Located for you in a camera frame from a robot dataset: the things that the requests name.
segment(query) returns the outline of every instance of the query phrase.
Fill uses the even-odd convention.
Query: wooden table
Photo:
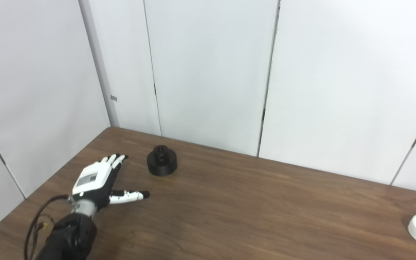
[[[159,144],[178,154],[167,177],[147,171]],[[0,260],[22,259],[41,204],[71,192],[85,166],[112,153],[130,157],[115,188],[151,196],[99,211],[90,260],[416,260],[406,229],[416,191],[120,128],[105,130],[0,223]],[[68,212],[62,202],[46,210],[56,220]]]

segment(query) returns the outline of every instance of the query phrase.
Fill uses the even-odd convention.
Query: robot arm
[[[57,222],[36,260],[84,260],[92,249],[97,228],[92,218],[109,204],[120,204],[146,199],[148,191],[112,191],[122,161],[126,155],[104,157],[83,169],[77,179],[71,199],[73,210]],[[39,214],[32,222],[37,223]],[[32,226],[27,234],[30,238]]]

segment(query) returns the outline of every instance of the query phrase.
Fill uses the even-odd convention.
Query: white robotic hand
[[[119,204],[146,199],[148,191],[112,191],[112,186],[122,166],[126,155],[114,154],[104,157],[83,169],[77,179],[72,194],[76,201],[87,199],[97,207],[97,210],[108,204]]]

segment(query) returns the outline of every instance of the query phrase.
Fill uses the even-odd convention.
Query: black cable
[[[35,253],[36,244],[38,243],[38,232],[43,229],[43,223],[36,224],[36,229],[33,231],[33,243],[31,244],[30,255],[28,259],[33,258],[33,254]]]
[[[43,204],[43,206],[41,206],[41,208],[39,208],[38,212],[35,214],[35,217],[31,221],[30,227],[28,227],[27,237],[25,238],[25,244],[23,246],[23,257],[24,257],[25,260],[31,260],[33,258],[33,252],[34,252],[35,249],[34,248],[32,249],[30,257],[28,257],[28,243],[30,242],[30,237],[31,237],[31,234],[33,232],[33,229],[35,228],[36,224],[38,223],[38,219],[41,215],[41,212],[43,212],[43,210],[49,204],[51,204],[51,202],[56,201],[56,200],[60,200],[60,199],[68,200],[68,195],[53,196],[51,199],[48,199],[48,201],[46,201]]]

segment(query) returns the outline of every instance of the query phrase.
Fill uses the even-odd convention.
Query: black cylindrical object
[[[147,165],[154,176],[168,176],[178,168],[176,153],[165,145],[157,145],[147,156]]]

